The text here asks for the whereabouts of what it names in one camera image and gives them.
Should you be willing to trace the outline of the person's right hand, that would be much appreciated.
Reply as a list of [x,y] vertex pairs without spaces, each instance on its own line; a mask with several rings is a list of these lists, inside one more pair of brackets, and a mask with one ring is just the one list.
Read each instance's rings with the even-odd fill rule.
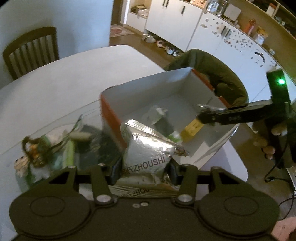
[[255,121],[252,124],[252,130],[255,133],[253,145],[259,147],[268,160],[272,160],[276,153],[276,148],[271,143],[270,133],[274,136],[281,137],[287,134],[287,124],[284,122],[275,125],[270,131],[267,129],[263,120]]

